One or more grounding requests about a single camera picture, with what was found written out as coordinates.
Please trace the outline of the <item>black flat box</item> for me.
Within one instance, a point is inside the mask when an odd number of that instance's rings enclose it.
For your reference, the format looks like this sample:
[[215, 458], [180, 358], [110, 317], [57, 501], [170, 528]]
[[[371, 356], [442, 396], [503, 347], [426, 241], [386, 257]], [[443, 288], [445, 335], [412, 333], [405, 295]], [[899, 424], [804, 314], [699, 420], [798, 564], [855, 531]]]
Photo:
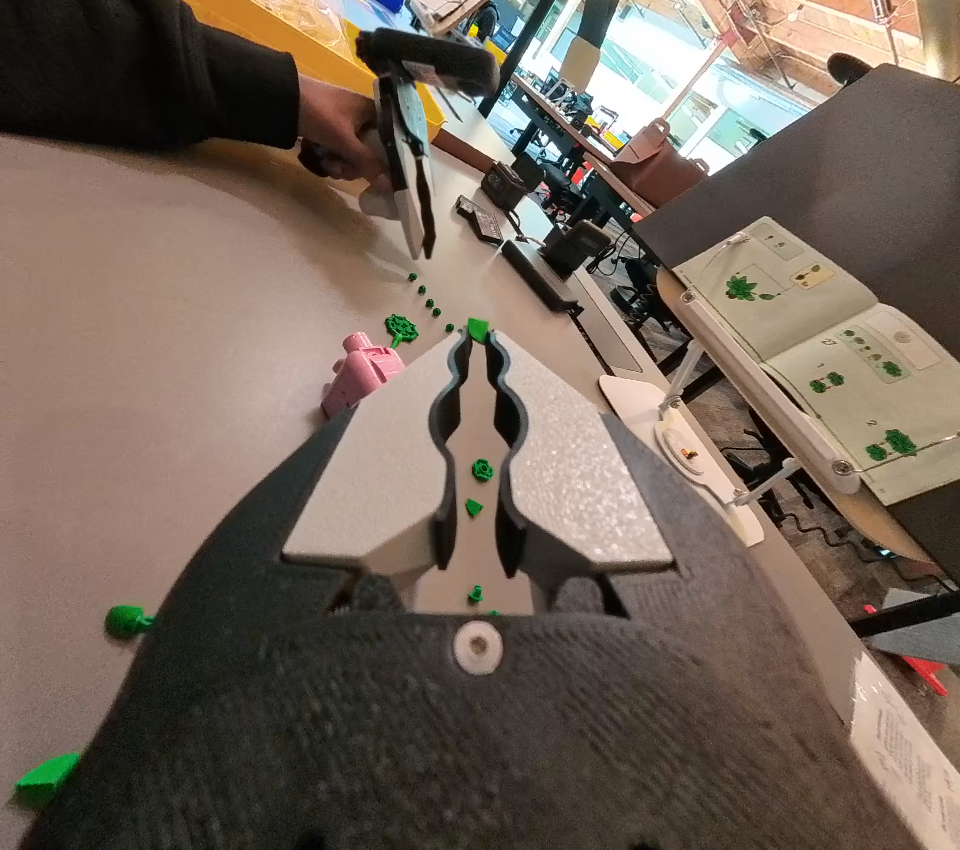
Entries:
[[536, 297], [553, 313], [579, 316], [583, 311], [579, 294], [571, 288], [573, 271], [554, 267], [542, 248], [530, 242], [505, 240], [500, 248], [502, 256]]

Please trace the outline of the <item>black charger box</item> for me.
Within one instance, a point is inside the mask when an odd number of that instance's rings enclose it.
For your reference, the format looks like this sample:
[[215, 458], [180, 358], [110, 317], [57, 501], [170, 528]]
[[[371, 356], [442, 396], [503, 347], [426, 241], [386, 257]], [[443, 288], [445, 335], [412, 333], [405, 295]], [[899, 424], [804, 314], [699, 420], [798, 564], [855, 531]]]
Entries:
[[490, 202], [504, 212], [515, 209], [530, 192], [522, 177], [502, 161], [491, 165], [480, 187]]

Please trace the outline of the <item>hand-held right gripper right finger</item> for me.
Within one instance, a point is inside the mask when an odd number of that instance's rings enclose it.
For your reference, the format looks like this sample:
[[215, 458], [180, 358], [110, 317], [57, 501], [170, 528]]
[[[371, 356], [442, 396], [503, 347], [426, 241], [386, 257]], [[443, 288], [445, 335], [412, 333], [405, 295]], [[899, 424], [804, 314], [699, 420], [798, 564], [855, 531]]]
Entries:
[[505, 333], [491, 331], [485, 352], [506, 448], [494, 519], [506, 576], [524, 574], [546, 602], [573, 578], [673, 568], [630, 464], [642, 443]]

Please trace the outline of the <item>pink toy brick watering can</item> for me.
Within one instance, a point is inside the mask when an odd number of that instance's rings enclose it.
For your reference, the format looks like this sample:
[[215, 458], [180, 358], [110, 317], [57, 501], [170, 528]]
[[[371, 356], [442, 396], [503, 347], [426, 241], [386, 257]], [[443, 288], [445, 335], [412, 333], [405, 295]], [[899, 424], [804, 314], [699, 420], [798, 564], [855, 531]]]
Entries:
[[333, 365], [333, 379], [322, 392], [320, 408], [328, 420], [352, 409], [405, 370], [390, 347], [375, 345], [363, 331], [342, 340], [343, 356]]

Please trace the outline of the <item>person's left hand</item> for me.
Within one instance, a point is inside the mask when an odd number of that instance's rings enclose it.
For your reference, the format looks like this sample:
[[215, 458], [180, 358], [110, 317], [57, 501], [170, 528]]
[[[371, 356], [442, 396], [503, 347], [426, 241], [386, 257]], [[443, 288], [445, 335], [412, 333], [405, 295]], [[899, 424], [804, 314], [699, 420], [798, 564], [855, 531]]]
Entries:
[[303, 167], [330, 180], [376, 183], [385, 164], [365, 142], [376, 122], [373, 101], [306, 75], [298, 81], [297, 156]]

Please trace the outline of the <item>black flat device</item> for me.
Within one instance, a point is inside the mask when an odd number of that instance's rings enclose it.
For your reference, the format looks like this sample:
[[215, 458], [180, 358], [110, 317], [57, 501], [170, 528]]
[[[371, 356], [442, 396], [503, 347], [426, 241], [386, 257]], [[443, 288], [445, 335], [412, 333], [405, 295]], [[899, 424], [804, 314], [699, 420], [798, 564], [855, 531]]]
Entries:
[[459, 196], [454, 204], [456, 212], [466, 220], [473, 235], [482, 243], [500, 247], [503, 243], [496, 215], [466, 196]]

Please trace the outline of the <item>red plastic object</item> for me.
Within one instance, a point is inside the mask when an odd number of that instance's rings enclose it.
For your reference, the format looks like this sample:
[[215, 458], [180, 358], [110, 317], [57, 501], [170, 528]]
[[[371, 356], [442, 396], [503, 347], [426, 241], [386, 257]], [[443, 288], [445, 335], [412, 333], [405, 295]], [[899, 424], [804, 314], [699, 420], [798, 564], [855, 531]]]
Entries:
[[940, 675], [958, 662], [958, 614], [911, 621], [863, 640], [871, 649], [900, 659], [938, 696], [949, 695]]

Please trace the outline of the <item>black panel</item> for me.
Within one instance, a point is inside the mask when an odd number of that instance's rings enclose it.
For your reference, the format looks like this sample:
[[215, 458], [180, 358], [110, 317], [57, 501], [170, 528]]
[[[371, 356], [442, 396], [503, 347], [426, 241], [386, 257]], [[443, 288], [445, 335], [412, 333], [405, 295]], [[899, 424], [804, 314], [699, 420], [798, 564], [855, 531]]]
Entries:
[[[663, 270], [762, 217], [959, 356], [958, 87], [882, 65], [641, 221]], [[856, 529], [958, 576], [958, 482]]]

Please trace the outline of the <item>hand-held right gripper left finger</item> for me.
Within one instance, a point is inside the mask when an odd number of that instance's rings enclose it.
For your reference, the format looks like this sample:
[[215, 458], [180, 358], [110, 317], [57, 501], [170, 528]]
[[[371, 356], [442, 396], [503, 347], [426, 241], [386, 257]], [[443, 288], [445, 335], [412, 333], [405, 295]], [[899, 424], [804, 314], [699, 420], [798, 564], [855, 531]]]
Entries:
[[321, 433], [332, 439], [329, 456], [282, 546], [284, 563], [384, 577], [417, 612], [465, 610], [439, 576], [457, 540], [448, 442], [461, 423], [470, 339], [450, 334]]

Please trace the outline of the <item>laminated paper sheet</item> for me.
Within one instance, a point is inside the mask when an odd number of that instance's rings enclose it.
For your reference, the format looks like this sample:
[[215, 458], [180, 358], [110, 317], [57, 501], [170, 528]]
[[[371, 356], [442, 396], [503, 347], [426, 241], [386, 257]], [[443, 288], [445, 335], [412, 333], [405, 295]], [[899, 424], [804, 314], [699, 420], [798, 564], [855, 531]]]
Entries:
[[850, 742], [918, 843], [959, 847], [959, 774], [906, 701], [863, 653], [853, 673]]

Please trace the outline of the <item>instruction booklet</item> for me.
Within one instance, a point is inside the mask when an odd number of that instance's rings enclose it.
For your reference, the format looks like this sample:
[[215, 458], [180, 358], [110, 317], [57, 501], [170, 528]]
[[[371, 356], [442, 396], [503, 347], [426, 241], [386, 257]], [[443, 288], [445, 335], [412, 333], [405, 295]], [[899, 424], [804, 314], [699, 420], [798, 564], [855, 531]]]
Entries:
[[958, 482], [958, 360], [838, 263], [762, 217], [673, 272], [834, 490], [889, 507]]

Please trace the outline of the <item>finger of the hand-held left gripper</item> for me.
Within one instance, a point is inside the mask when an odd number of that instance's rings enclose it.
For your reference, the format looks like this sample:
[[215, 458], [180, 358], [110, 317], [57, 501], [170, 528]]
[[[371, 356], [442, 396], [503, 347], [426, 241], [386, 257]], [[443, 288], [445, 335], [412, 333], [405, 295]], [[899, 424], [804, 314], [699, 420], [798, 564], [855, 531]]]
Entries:
[[408, 144], [396, 143], [390, 149], [390, 186], [407, 248], [412, 257], [424, 253], [425, 227], [422, 203], [417, 188], [418, 165]]
[[419, 216], [424, 231], [422, 253], [426, 259], [430, 259], [433, 256], [437, 238], [433, 207], [435, 194], [429, 146], [425, 145], [423, 148], [423, 153], [418, 156]]

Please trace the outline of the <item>wooden desk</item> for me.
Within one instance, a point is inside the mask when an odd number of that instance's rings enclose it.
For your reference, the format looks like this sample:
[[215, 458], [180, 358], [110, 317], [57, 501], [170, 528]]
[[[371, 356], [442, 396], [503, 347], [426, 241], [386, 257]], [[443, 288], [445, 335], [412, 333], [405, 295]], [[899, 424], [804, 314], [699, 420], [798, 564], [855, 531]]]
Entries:
[[527, 128], [519, 134], [512, 149], [515, 155], [518, 156], [526, 151], [537, 132], [543, 132], [550, 136], [555, 141], [554, 144], [557, 149], [561, 148], [557, 140], [565, 140], [569, 144], [570, 154], [574, 156], [578, 152], [582, 156], [582, 160], [593, 169], [594, 174], [604, 181], [606, 187], [616, 192], [623, 204], [631, 207], [632, 213], [638, 214], [640, 218], [645, 218], [655, 212], [655, 207], [630, 190], [611, 171], [612, 157], [578, 131], [528, 81], [518, 75], [512, 75], [510, 76], [510, 85], [513, 94], [511, 101], [529, 118]]

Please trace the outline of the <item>white book stand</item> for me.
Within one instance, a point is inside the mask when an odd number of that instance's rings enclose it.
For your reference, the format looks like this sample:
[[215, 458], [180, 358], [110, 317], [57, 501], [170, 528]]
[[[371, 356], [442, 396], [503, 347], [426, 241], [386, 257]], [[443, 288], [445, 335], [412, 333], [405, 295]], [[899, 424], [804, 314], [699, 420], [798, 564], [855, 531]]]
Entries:
[[[653, 448], [681, 482], [723, 518], [747, 546], [764, 539], [759, 511], [754, 505], [774, 484], [806, 471], [833, 501], [841, 514], [857, 527], [877, 508], [862, 474], [821, 424], [800, 410], [729, 332], [715, 311], [669, 271], [657, 275], [674, 313], [692, 331], [686, 355], [668, 383], [602, 376], [602, 395], [620, 422]], [[722, 376], [733, 384], [787, 449], [787, 458], [774, 466], [771, 476], [746, 490], [727, 474], [705, 437], [695, 434], [683, 401], [692, 395], [692, 379], [701, 357], [709, 356]], [[699, 455], [684, 459], [680, 447], [695, 448]]]

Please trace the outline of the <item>brown cardboard box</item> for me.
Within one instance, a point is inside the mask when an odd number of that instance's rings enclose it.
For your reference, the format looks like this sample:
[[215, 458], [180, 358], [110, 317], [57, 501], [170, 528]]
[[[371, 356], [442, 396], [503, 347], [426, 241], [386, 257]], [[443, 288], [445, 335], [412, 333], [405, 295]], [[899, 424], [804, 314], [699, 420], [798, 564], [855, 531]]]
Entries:
[[670, 141], [670, 125], [656, 118], [618, 151], [609, 170], [653, 208], [660, 208], [704, 181], [709, 169], [702, 160], [682, 157]]

